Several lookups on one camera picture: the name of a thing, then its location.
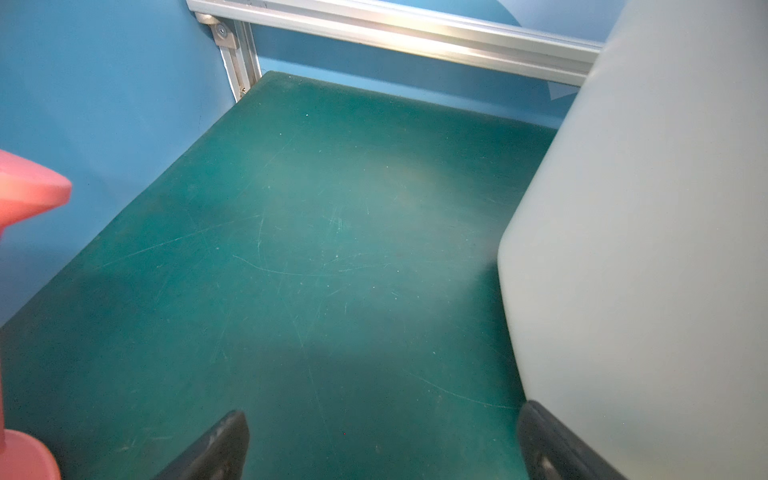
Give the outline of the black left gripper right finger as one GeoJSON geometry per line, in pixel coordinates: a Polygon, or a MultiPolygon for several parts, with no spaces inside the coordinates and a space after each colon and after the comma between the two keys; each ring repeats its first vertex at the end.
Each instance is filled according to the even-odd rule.
{"type": "Polygon", "coordinates": [[[530,479],[626,479],[537,401],[520,409],[517,439],[530,479]]]}

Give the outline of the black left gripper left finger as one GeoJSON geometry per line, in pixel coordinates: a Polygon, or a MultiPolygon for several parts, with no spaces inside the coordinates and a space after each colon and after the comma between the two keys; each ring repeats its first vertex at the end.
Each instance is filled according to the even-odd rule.
{"type": "Polygon", "coordinates": [[[249,441],[245,413],[232,410],[170,462],[155,479],[241,479],[249,441]]]}

